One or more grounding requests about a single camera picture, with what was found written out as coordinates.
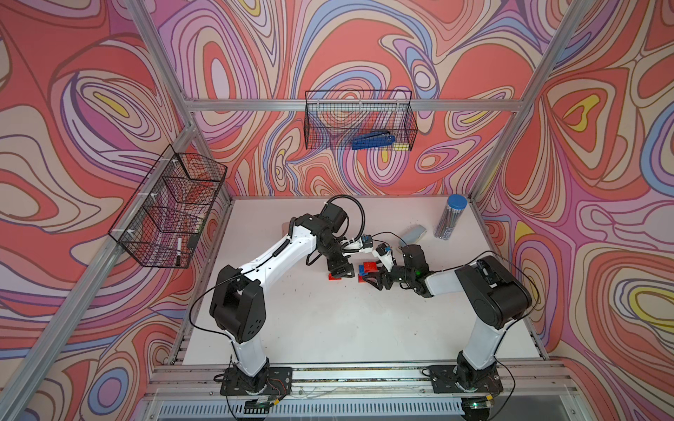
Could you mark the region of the red lego brick front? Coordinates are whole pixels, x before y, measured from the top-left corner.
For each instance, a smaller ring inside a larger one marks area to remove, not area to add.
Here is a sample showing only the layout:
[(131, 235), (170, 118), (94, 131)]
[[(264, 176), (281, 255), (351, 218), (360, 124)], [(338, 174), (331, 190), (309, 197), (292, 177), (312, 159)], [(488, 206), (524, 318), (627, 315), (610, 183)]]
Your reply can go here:
[(373, 273), (378, 271), (378, 266), (375, 261), (367, 261), (363, 263), (363, 272), (364, 273)]

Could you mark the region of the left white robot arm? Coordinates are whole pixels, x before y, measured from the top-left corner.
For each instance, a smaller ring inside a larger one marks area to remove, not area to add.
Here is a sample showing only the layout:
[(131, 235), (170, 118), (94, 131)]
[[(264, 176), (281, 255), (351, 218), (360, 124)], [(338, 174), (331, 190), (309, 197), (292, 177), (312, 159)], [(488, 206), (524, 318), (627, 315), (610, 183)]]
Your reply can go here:
[(335, 279), (356, 276), (349, 261), (351, 252), (344, 235), (337, 232), (347, 222), (349, 215), (335, 202), (339, 199), (354, 203), (361, 215), (359, 240), (366, 226), (362, 204), (349, 195), (329, 198), (320, 213), (304, 214), (289, 222), (288, 233), (270, 249), (253, 261), (235, 268), (226, 265), (218, 273), (214, 286), (207, 289), (195, 301), (211, 296), (208, 314), (216, 329), (198, 326), (193, 320), (194, 305), (188, 310), (188, 320), (195, 331), (213, 333), (228, 338), (237, 361), (231, 361), (221, 381), (221, 394), (228, 393), (232, 386), (240, 394), (262, 395), (269, 388), (280, 385), (281, 394), (286, 394), (284, 383), (270, 378), (270, 360), (266, 356), (257, 335), (266, 321), (266, 291), (290, 268), (313, 253), (326, 258), (328, 274)]

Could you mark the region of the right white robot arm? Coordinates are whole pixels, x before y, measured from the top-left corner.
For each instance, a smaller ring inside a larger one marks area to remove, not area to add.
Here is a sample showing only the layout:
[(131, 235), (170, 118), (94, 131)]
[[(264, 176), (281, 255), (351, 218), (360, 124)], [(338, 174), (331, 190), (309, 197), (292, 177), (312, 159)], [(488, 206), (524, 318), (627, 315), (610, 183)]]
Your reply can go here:
[(401, 265), (384, 259), (361, 264), (359, 280), (378, 290), (399, 284), (422, 298), (463, 293), (476, 314), (469, 342), (456, 357), (456, 364), (426, 369), (434, 392), (498, 395), (503, 388), (498, 379), (497, 352), (508, 329), (533, 307), (531, 294), (490, 254), (463, 266), (431, 270), (421, 246), (412, 244), (401, 251)]

